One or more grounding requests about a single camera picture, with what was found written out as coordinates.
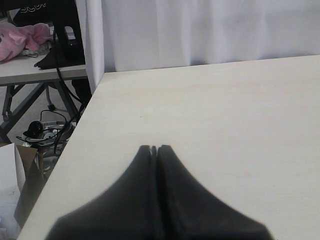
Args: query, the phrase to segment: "white table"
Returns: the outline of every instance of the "white table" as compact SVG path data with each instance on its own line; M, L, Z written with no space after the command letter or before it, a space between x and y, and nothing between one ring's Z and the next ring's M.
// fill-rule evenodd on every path
M0 142L10 142L7 133L18 122L39 95L48 87L49 83L54 83L55 87L58 89L63 103L71 117L76 114L77 109L69 96L68 90L59 82L57 70L41 70L38 67L34 67L34 65L45 56L46 55L40 55L36 58L27 56L15 57L8 62L0 63L0 86L7 86L7 94L2 111L4 122L0 125ZM85 65L62 67L60 71L65 80L83 79L87 77ZM13 111L12 116L8 117L7 108L10 108L10 104L8 105L8 101L10 101L9 96L14 95L13 93L19 91L19 88L23 85L34 83L39 84Z
M320 237L320 55L107 73L19 240L168 144L213 194L277 240Z

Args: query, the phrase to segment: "curtain fold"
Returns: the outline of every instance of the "curtain fold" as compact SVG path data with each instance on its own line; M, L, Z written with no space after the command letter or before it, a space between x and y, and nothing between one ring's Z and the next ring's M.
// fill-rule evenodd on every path
M91 87L103 72L320 54L319 0L77 0Z

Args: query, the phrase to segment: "cardboard box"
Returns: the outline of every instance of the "cardboard box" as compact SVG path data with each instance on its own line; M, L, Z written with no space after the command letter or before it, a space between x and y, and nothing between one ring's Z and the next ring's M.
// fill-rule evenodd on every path
M0 222L0 232L1 226L8 225L10 221L12 227L7 229L10 238L16 238L15 233L20 231L13 219L21 228L24 226L44 187L36 162L41 165L37 149L0 143L0 205L6 204L8 219L2 217L4 222Z

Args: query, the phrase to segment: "floor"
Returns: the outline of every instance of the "floor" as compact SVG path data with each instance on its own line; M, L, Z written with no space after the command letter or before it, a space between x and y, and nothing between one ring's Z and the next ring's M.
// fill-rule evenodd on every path
M75 93L74 88L71 85L71 81L66 81L67 86L69 89ZM14 97L12 100L11 110L14 110L15 107L23 100L25 97L33 90L33 88L36 86L36 84L27 84L25 85ZM49 88L50 91L50 98L52 103L55 105L55 107L59 110L65 111L65 106L63 101L60 98L60 95L58 94L58 91L53 88ZM3 104L5 100L6 95L6 87L0 86L0 112L2 114ZM22 116L22 118L17 122L17 124L11 129L11 131L8 133L8 137L11 140L11 142L16 143L18 145L23 144L23 142L16 138L16 136L22 136L22 133L28 129L29 124L32 121L37 121L40 119L40 112L42 110L48 109L48 101L46 98L46 93L43 92L40 97L34 102L34 104L28 109L28 111ZM59 113L63 114L67 118L69 118L69 115L66 112L58 111ZM57 114L51 113L51 112L44 112L42 116L43 120L45 121L61 121L63 118L61 116L58 116ZM2 115L0 116L0 124L3 122Z

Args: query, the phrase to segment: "stuffed animal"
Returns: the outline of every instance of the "stuffed animal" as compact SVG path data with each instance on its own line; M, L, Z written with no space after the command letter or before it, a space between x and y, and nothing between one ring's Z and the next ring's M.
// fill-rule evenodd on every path
M50 36L50 28L44 23L16 27L8 22L0 22L0 61L12 59L24 48L36 51Z

